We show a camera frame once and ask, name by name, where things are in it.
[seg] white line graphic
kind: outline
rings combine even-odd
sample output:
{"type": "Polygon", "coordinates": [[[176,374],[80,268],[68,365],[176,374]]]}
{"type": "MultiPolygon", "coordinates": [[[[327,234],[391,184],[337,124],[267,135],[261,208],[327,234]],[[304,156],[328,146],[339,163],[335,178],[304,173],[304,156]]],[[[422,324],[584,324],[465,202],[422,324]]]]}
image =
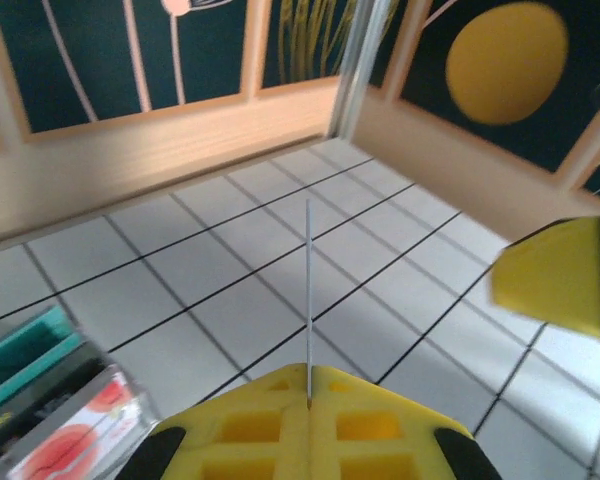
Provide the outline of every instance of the white line graphic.
{"type": "Polygon", "coordinates": [[[144,63],[142,62],[142,51],[140,50],[140,41],[138,40],[138,28],[136,26],[136,17],[133,12],[133,0],[122,0],[122,5],[124,7],[124,18],[127,24],[127,37],[129,38],[129,50],[131,51],[131,63],[133,64],[133,76],[136,80],[136,90],[138,91],[140,110],[149,112],[151,111],[151,98],[149,96],[149,88],[147,87],[144,63]]]}
{"type": "Polygon", "coordinates": [[[87,97],[87,94],[85,93],[84,88],[82,87],[82,83],[80,83],[78,73],[73,67],[73,63],[71,62],[71,58],[69,57],[69,52],[67,52],[67,47],[64,44],[62,34],[60,33],[60,29],[58,28],[58,24],[56,23],[56,18],[53,15],[53,10],[51,9],[51,5],[49,5],[49,0],[42,0],[42,7],[44,8],[44,13],[47,15],[47,21],[49,22],[49,27],[51,27],[51,33],[53,34],[53,38],[56,41],[56,46],[58,47],[58,51],[60,52],[60,56],[62,57],[64,66],[67,69],[67,73],[69,74],[69,78],[71,79],[71,83],[73,84],[73,88],[75,89],[76,94],[80,99],[82,108],[84,108],[84,111],[87,114],[87,118],[90,122],[97,122],[98,117],[96,116],[96,112],[91,106],[89,97],[87,97]]]}
{"type": "Polygon", "coordinates": [[[431,23],[435,22],[440,15],[449,10],[458,0],[449,0],[443,6],[441,6],[438,10],[433,12],[429,18],[424,22],[422,29],[427,28],[431,23]]]}
{"type": "Polygon", "coordinates": [[[184,105],[184,84],[182,82],[182,66],[180,65],[180,40],[178,38],[178,18],[170,17],[171,26],[171,51],[173,52],[173,74],[176,77],[176,93],[178,104],[184,105]]]}

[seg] white wire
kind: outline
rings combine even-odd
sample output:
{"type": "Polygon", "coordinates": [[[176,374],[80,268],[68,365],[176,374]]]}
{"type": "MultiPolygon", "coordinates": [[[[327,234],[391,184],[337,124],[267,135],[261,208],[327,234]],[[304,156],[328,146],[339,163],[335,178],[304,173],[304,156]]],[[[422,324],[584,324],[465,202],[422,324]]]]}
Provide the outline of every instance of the white wire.
{"type": "Polygon", "coordinates": [[[78,72],[76,72],[76,69],[73,66],[73,62],[71,61],[71,57],[69,56],[67,47],[64,44],[64,39],[62,38],[62,34],[60,33],[60,28],[58,28],[58,23],[56,22],[56,17],[53,14],[53,9],[49,4],[49,0],[42,0],[42,8],[44,8],[44,13],[47,16],[49,27],[51,27],[51,34],[53,35],[53,39],[56,42],[56,46],[58,47],[58,51],[60,52],[60,57],[62,57],[64,67],[66,68],[67,73],[69,74],[69,78],[71,79],[73,88],[76,91],[76,94],[78,95],[80,103],[82,104],[82,108],[87,114],[87,118],[90,122],[97,122],[98,117],[96,115],[96,112],[93,110],[93,106],[89,101],[89,97],[87,97],[87,93],[82,87],[80,77],[78,77],[78,72]]]}
{"type": "Polygon", "coordinates": [[[312,398],[312,376],[311,370],[313,365],[313,264],[311,253],[313,250],[313,235],[312,235],[312,216],[311,216],[311,199],[307,198],[306,212],[306,261],[307,261],[307,404],[311,406],[312,398]]]}

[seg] yellow block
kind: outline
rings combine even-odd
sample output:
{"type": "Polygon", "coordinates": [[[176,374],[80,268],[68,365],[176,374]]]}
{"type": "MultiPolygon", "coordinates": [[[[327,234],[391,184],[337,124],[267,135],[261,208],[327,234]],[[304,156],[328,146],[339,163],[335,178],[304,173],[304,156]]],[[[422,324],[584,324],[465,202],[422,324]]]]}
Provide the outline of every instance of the yellow block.
{"type": "Polygon", "coordinates": [[[505,249],[491,282],[496,304],[600,337],[600,219],[550,226],[505,249]]]}

